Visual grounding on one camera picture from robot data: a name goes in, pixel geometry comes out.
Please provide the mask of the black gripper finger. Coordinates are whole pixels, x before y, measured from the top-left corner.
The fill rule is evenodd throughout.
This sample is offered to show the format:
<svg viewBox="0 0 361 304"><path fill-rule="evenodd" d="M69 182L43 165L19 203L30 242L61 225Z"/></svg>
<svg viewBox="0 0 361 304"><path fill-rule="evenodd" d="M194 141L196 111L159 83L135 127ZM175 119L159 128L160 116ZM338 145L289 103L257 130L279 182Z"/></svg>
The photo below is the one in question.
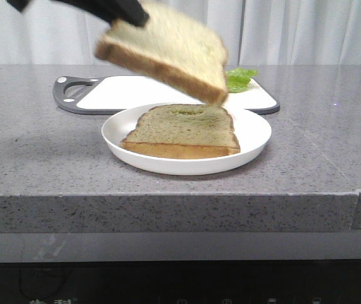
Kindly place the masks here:
<svg viewBox="0 0 361 304"><path fill-rule="evenodd" d="M108 23L121 19L133 26L144 27L149 20L149 14L139 1L61 0L60 3L74 6Z"/></svg>

